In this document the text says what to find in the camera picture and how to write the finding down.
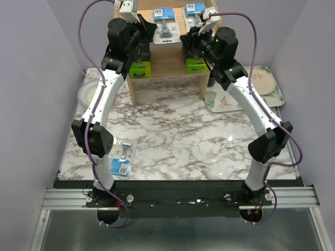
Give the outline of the black green razor box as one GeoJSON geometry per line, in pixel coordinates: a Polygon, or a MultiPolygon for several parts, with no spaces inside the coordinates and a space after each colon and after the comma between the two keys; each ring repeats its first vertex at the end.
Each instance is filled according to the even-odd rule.
{"type": "Polygon", "coordinates": [[[183,51],[183,57],[187,74],[205,74],[208,72],[204,58],[198,54],[183,51]]]}
{"type": "Polygon", "coordinates": [[[139,58],[132,63],[129,71],[130,78],[151,77],[150,49],[142,49],[139,58]]]}

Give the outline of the blue razor blister pack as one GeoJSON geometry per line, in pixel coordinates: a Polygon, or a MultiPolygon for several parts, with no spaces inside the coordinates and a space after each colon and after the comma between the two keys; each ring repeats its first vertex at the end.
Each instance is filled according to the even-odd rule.
{"type": "Polygon", "coordinates": [[[153,38],[154,44],[180,42],[180,30],[173,8],[154,9],[151,20],[157,25],[153,38]]]}
{"type": "Polygon", "coordinates": [[[205,3],[188,3],[183,7],[183,15],[188,32],[191,27],[201,27],[203,22],[200,14],[206,9],[205,3]]]}
{"type": "Polygon", "coordinates": [[[127,178],[130,175],[137,149],[136,140],[118,139],[113,146],[110,172],[113,176],[127,178]]]}

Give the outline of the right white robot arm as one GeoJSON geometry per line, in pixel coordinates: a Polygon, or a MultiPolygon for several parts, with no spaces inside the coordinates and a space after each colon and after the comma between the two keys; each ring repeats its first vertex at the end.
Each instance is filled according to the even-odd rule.
{"type": "Polygon", "coordinates": [[[220,27],[216,33],[211,30],[206,33],[199,31],[198,27],[193,27],[180,36],[184,53],[204,58],[211,64],[215,81],[237,101],[258,136],[248,145],[252,162],[244,181],[245,189],[241,191],[241,200],[252,205],[259,200],[269,164],[286,146],[288,133],[292,132],[293,126],[274,114],[253,85],[249,84],[248,72],[235,59],[238,46],[235,31],[228,27],[220,27]]]}

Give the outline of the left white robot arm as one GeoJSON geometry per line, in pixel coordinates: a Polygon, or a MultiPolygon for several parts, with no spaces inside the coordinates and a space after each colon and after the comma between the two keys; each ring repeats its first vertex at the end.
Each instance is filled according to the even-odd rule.
{"type": "Polygon", "coordinates": [[[108,154],[114,137],[107,130],[107,119],[114,99],[141,49],[153,41],[156,24],[138,14],[139,22],[114,18],[108,23],[108,45],[101,65],[98,87],[89,107],[80,120],[73,120],[71,128],[77,144],[93,164],[94,187],[101,190],[98,200],[109,207],[115,203],[114,179],[110,172],[108,154]]]}

